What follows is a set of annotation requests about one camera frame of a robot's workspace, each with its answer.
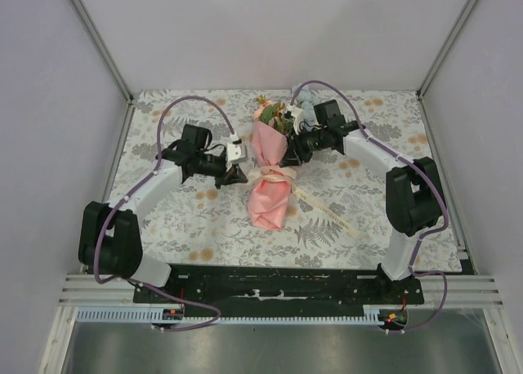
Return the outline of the cream ribbon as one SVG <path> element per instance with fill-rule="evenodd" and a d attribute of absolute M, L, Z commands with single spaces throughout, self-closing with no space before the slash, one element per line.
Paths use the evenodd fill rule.
<path fill-rule="evenodd" d="M 248 183 L 257 184 L 262 180 L 270 182 L 287 182 L 290 184 L 292 192 L 297 198 L 308 203 L 314 209 L 321 211 L 327 219 L 344 229 L 349 236 L 357 239 L 368 236 L 366 232 L 358 230 L 350 221 L 344 220 L 335 214 L 317 198 L 303 191 L 296 185 L 296 177 L 297 172 L 292 167 L 264 166 L 254 168 L 248 173 Z"/>

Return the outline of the pink wrapping paper sheet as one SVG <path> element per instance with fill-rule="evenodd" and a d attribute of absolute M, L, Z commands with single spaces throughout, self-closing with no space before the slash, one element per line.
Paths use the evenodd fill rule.
<path fill-rule="evenodd" d="M 281 230 L 297 176 L 292 167 L 280 166 L 287 151 L 287 138 L 268 124 L 256 121 L 252 147 L 257 166 L 248 176 L 253 183 L 248 200 L 251 222 L 258 228 Z"/>

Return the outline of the orange fake rose stem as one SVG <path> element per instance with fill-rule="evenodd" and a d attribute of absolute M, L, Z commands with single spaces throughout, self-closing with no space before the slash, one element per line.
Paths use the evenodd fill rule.
<path fill-rule="evenodd" d="M 256 98 L 256 102 L 259 104 L 259 107 L 253 113 L 253 118 L 266 125 L 273 125 L 277 119 L 281 118 L 286 107 L 285 103 L 268 100 L 264 95 L 259 95 Z"/>

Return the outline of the blue fake hydrangea stem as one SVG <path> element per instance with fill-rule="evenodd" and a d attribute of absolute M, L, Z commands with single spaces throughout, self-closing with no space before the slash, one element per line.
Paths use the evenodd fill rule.
<path fill-rule="evenodd" d="M 315 119 L 314 106 L 320 103 L 318 95 L 311 91 L 308 86 L 304 86 L 294 99 L 293 104 L 303 110 L 305 119 Z"/>

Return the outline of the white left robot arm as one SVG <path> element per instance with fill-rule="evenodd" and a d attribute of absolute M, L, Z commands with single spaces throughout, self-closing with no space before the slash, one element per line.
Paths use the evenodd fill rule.
<path fill-rule="evenodd" d="M 239 164 L 246 160 L 242 140 L 233 134 L 220 154 L 211 154 L 212 133 L 186 124 L 181 138 L 161 150 L 151 173 L 123 195 L 107 203 L 90 202 L 84 209 L 78 259 L 99 274 L 111 274 L 152 285 L 162 302 L 174 301 L 180 283 L 171 266 L 144 253 L 140 223 L 145 216 L 188 178 L 208 176 L 220 189 L 248 181 Z"/>

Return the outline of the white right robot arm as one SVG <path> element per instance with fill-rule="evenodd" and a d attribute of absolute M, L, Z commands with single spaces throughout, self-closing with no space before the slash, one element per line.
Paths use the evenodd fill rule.
<path fill-rule="evenodd" d="M 392 226 L 387 254 L 379 265 L 386 275 L 374 283 L 375 296 L 393 303 L 404 293 L 401 280 L 413 275 L 413 263 L 428 230 L 449 222 L 436 163 L 429 157 L 408 159 L 366 132 L 360 122 L 348 122 L 338 103 L 329 100 L 314 107 L 315 122 L 306 123 L 303 110 L 289 105 L 283 118 L 293 124 L 281 167 L 297 167 L 315 151 L 331 149 L 354 156 L 384 180 L 385 212 Z"/>

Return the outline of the floral patterned table mat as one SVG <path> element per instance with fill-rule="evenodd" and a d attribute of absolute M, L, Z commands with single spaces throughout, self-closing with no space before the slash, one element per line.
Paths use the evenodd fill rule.
<path fill-rule="evenodd" d="M 251 148 L 258 96 L 257 90 L 143 91 L 132 105 L 110 197 L 121 198 L 151 171 L 157 145 L 178 139 L 187 123 L 211 130 L 217 145 L 236 131 Z M 194 176 L 141 222 L 144 252 L 168 263 L 228 266 L 373 269 L 382 261 L 391 236 L 382 178 L 354 156 L 326 149 L 297 169 L 296 183 L 368 236 L 349 236 L 294 194 L 281 230 L 255 227 L 250 186 L 217 189 L 213 179 Z"/>

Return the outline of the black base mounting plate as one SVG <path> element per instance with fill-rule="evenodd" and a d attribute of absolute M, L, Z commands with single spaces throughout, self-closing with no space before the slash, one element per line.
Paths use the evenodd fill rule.
<path fill-rule="evenodd" d="M 349 314 L 364 305 L 421 305 L 418 279 L 390 281 L 380 270 L 294 269 L 173 265 L 163 289 L 194 301 L 191 314 L 204 316 L 204 305 L 223 314 Z"/>

